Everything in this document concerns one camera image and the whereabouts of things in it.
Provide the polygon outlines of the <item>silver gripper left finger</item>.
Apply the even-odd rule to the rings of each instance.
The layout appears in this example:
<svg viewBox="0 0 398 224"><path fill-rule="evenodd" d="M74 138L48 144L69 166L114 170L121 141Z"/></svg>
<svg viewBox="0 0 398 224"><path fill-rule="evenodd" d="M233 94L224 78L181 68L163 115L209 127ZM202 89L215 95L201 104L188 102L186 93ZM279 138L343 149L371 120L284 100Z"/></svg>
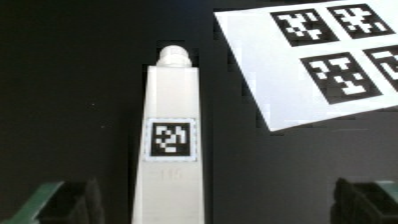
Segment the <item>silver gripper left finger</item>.
<svg viewBox="0 0 398 224"><path fill-rule="evenodd" d="M44 183L7 224L105 224L98 181Z"/></svg>

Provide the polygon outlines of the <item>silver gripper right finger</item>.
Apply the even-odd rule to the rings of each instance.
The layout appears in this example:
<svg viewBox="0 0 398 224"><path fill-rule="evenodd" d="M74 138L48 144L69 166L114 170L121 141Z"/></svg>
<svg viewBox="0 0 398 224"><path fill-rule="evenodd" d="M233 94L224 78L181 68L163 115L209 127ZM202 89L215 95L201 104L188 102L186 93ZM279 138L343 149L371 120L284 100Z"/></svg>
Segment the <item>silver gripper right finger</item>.
<svg viewBox="0 0 398 224"><path fill-rule="evenodd" d="M330 224L398 224L398 182L350 182L334 188Z"/></svg>

